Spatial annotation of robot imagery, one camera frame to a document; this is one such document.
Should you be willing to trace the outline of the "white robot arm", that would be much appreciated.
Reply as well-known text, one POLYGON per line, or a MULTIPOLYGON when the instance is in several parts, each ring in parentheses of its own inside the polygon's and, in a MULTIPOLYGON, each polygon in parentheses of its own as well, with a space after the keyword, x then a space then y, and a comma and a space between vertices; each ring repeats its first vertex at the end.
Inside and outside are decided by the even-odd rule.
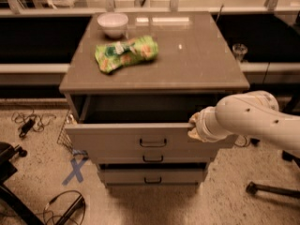
POLYGON ((278 146, 300 150, 300 117, 278 110, 278 102, 266 91, 230 95, 189 118, 187 135, 204 143, 216 143, 236 134, 278 146))

